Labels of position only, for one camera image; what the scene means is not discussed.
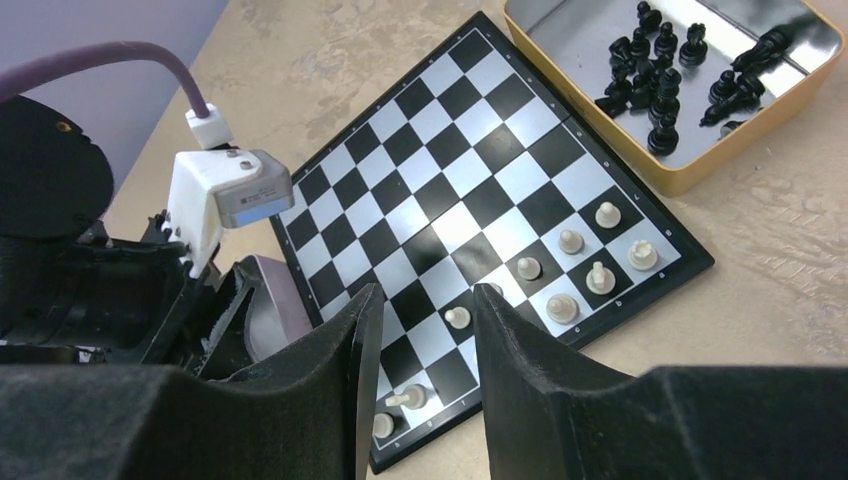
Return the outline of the silver lilac metal tin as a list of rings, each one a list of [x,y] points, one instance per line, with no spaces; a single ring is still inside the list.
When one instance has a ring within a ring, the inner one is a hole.
[[[248,355],[258,363],[307,335],[313,325],[286,263],[254,254],[240,267],[254,281],[244,338]]]

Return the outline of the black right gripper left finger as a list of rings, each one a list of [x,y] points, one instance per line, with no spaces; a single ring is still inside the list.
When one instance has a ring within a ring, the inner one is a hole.
[[[384,293],[221,381],[171,366],[1,370],[5,479],[363,479]]]

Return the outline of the yellow metal tin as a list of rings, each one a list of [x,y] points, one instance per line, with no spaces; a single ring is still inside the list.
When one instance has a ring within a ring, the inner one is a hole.
[[[659,193],[804,108],[847,47],[806,1],[508,1],[512,38]]]

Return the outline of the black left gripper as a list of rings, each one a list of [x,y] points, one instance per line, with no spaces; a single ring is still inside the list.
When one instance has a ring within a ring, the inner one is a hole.
[[[2,237],[2,365],[172,365],[203,379],[249,365],[257,276],[209,264],[190,277],[168,217],[150,217],[138,241],[101,221],[73,243]]]

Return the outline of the black white chess board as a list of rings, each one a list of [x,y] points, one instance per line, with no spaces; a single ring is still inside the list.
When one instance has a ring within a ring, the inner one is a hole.
[[[313,325],[364,286],[384,290],[377,412],[394,417],[374,439],[381,473],[481,408],[474,331],[444,319],[472,308],[472,291],[494,282],[540,330],[583,347],[713,265],[713,257],[483,13],[426,59],[292,176],[295,205],[272,218]],[[604,201],[622,213],[595,223]],[[582,251],[565,254],[564,229]],[[659,254],[634,269],[637,240]],[[534,281],[516,262],[534,257]],[[585,278],[595,261],[616,277],[598,296]],[[547,300],[571,295],[580,313],[552,321]],[[418,410],[385,399],[421,384]]]

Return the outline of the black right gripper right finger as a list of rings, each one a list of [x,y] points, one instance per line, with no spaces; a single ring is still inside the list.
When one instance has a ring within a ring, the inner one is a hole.
[[[639,376],[473,293],[494,479],[843,479],[847,371],[660,366]]]

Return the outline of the white corner board piece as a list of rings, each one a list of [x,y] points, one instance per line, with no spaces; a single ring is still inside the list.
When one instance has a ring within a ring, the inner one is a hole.
[[[655,267],[659,254],[648,240],[637,240],[629,248],[627,258],[630,265],[638,271],[648,271]]]

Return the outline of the white chess pawn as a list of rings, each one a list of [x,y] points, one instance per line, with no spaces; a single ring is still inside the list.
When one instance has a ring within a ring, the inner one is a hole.
[[[610,201],[602,202],[595,211],[595,223],[603,229],[614,229],[622,221],[620,209]]]

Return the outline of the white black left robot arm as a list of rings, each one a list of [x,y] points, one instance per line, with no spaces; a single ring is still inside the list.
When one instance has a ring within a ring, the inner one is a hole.
[[[251,362],[253,289],[148,219],[139,240],[103,224],[110,164],[62,113],[16,95],[1,104],[1,362],[174,365],[211,380]]]

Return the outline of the black chess pieces pile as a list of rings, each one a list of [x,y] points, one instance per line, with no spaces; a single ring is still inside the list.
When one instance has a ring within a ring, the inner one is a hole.
[[[748,32],[716,4],[628,1],[602,38],[608,83],[593,103],[659,163],[704,155],[803,77],[788,22]]]

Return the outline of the white knight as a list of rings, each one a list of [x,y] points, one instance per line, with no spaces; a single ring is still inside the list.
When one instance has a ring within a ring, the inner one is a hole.
[[[384,401],[387,407],[405,407],[409,410],[418,410],[427,403],[427,390],[421,384],[407,386],[401,393],[393,394]]]

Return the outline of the white chess piece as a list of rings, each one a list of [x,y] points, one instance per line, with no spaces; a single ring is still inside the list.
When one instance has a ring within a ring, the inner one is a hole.
[[[577,301],[571,295],[560,293],[547,300],[546,312],[552,321],[567,325],[578,317],[580,310]]]

